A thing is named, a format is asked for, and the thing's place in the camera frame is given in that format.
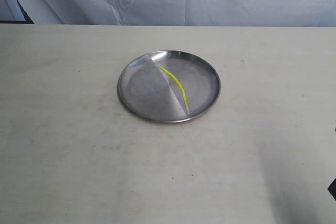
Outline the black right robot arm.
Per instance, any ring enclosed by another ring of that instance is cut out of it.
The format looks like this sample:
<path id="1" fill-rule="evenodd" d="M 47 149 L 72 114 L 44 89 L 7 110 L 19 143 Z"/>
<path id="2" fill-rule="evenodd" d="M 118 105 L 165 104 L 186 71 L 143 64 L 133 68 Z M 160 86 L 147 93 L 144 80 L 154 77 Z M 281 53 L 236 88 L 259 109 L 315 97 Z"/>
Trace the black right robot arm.
<path id="1" fill-rule="evenodd" d="M 336 200 L 336 178 L 333 180 L 333 182 L 328 187 L 328 192 L 330 195 Z"/>

